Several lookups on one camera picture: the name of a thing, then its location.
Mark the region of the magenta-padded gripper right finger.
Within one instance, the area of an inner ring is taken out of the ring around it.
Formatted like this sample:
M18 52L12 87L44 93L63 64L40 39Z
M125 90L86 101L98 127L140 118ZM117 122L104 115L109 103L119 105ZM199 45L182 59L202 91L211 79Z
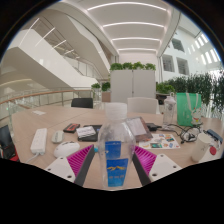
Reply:
M133 163L143 186L181 170L181 167L165 154L155 155L139 146L135 147Z

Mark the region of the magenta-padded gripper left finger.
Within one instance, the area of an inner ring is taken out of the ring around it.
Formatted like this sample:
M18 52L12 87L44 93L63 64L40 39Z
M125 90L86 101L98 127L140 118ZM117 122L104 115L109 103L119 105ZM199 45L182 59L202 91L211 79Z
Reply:
M94 146L90 145L67 157L57 158L46 168L46 171L82 186L94 155Z

